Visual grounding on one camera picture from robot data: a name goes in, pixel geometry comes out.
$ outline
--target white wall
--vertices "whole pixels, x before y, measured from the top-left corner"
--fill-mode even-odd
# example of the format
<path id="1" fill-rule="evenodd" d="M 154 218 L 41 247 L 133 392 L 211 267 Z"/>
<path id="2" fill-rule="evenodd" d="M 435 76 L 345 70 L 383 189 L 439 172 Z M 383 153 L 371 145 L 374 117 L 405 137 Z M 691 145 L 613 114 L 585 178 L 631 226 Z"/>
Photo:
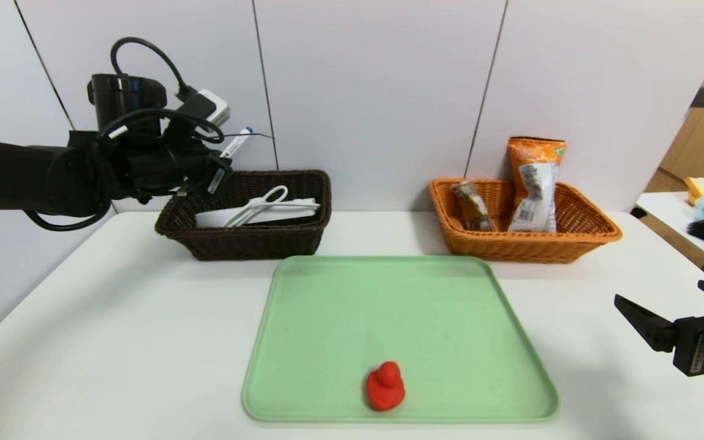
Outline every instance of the white wall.
<path id="1" fill-rule="evenodd" d="M 0 0 L 0 142 L 65 145 L 70 129 L 11 0 Z M 96 228 L 50 233 L 0 211 L 0 321 Z"/>
<path id="2" fill-rule="evenodd" d="M 505 0 L 256 0 L 279 166 L 338 210 L 430 209 L 463 175 Z"/>
<path id="3" fill-rule="evenodd" d="M 271 135 L 251 0 L 19 0 L 18 4 L 76 128 L 97 128 L 86 84 L 93 73 L 113 73 L 110 46 L 121 37 L 135 36 L 161 48 L 187 84 L 210 89 L 227 101 L 232 114 L 222 128 L 225 133 L 251 126 Z M 173 96 L 178 90 L 173 74 L 148 48 L 125 45 L 118 62 L 125 73 L 162 83 L 169 95 L 167 108 L 181 104 Z M 233 168 L 275 170 L 272 140 L 251 137 L 235 154 Z M 147 207 L 136 200 L 114 205 L 120 212 L 159 210 L 166 199 Z"/>
<path id="4" fill-rule="evenodd" d="M 704 78 L 702 0 L 509 2 L 467 177 L 510 136 L 566 139 L 559 179 L 628 211 Z"/>

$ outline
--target orange wicker basket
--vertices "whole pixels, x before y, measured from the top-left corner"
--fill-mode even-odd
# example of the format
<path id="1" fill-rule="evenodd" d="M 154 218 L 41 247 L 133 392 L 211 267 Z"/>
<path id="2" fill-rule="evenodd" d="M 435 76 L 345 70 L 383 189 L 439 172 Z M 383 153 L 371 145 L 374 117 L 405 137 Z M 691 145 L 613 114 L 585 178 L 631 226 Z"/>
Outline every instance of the orange wicker basket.
<path id="1" fill-rule="evenodd" d="M 558 233 L 483 233 L 468 231 L 452 186 L 469 179 L 439 178 L 431 183 L 444 239 L 453 254 L 503 262 L 569 263 L 599 246 L 620 240 L 621 229 L 577 189 L 555 189 Z M 506 231 L 515 210 L 515 185 L 509 180 L 473 180 L 498 231 Z"/>

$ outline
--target white device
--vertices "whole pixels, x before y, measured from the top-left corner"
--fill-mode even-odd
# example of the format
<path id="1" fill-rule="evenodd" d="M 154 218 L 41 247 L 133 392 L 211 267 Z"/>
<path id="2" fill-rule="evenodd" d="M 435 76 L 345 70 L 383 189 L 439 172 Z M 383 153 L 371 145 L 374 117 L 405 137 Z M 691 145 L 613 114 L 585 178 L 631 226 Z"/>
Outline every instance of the white device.
<path id="1" fill-rule="evenodd" d="M 203 89 L 200 90 L 198 95 L 203 95 L 207 100 L 213 103 L 213 105 L 216 106 L 215 111 L 212 112 L 208 117 L 206 117 L 206 120 L 208 122 L 212 123 L 213 125 L 216 125 L 217 127 L 221 127 L 221 125 L 224 122 L 227 122 L 227 119 L 230 118 L 230 106 L 227 105 L 227 102 L 224 101 L 222 98 L 217 97 L 215 93 L 208 89 Z"/>
<path id="2" fill-rule="evenodd" d="M 246 127 L 241 130 L 241 133 L 238 133 L 238 136 L 235 139 L 232 139 L 230 145 L 227 145 L 227 148 L 221 152 L 220 158 L 232 158 L 232 155 L 238 151 L 238 148 L 240 148 L 247 139 L 249 139 L 249 135 L 252 133 L 254 133 L 254 130 L 252 130 L 251 127 Z"/>

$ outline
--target label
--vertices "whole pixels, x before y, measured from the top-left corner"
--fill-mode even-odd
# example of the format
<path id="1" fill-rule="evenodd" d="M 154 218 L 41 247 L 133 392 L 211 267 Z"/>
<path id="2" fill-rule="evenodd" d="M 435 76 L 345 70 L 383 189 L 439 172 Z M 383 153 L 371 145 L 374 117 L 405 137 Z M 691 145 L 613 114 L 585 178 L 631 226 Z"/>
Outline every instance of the label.
<path id="1" fill-rule="evenodd" d="M 525 199 L 520 202 L 520 206 L 518 206 L 518 220 L 522 220 L 523 222 L 533 222 L 534 212 L 537 210 L 537 203 L 538 202 L 536 200 L 529 199 Z"/>
<path id="2" fill-rule="evenodd" d="M 699 335 L 697 349 L 695 350 L 695 356 L 692 359 L 692 368 L 689 369 L 689 373 L 694 374 L 702 371 L 702 364 L 704 364 L 704 333 Z"/>
<path id="3" fill-rule="evenodd" d="M 224 170 L 219 168 L 216 170 L 215 175 L 213 175 L 213 178 L 210 181 L 210 185 L 208 186 L 208 193 L 215 194 L 216 189 L 218 188 L 219 184 L 221 183 L 221 178 L 224 177 Z"/>

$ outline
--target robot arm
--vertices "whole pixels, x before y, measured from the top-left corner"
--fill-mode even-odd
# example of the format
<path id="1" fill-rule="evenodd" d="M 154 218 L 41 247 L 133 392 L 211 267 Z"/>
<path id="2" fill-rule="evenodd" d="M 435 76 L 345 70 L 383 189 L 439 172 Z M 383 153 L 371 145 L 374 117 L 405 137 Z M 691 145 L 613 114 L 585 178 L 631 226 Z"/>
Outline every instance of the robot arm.
<path id="1" fill-rule="evenodd" d="M 704 281 L 698 282 L 704 290 Z M 680 318 L 671 323 L 617 295 L 615 307 L 654 351 L 670 353 L 673 365 L 687 376 L 704 374 L 704 317 Z"/>
<path id="2" fill-rule="evenodd" d="M 154 50 L 175 73 L 183 102 L 176 111 L 164 109 L 167 92 L 162 84 L 120 71 L 117 50 L 132 42 Z M 229 119 L 227 103 L 208 90 L 187 86 L 170 59 L 145 40 L 123 38 L 110 57 L 115 74 L 92 75 L 87 86 L 100 130 L 71 131 L 67 148 L 0 142 L 0 209 L 23 210 L 46 229 L 73 230 L 102 218 L 112 200 L 133 197 L 144 204 L 179 186 L 208 196 L 224 187 L 232 161 L 205 147 L 204 141 L 224 141 L 219 126 Z M 170 123 L 163 132 L 164 118 Z M 40 213 L 90 218 L 51 225 Z"/>

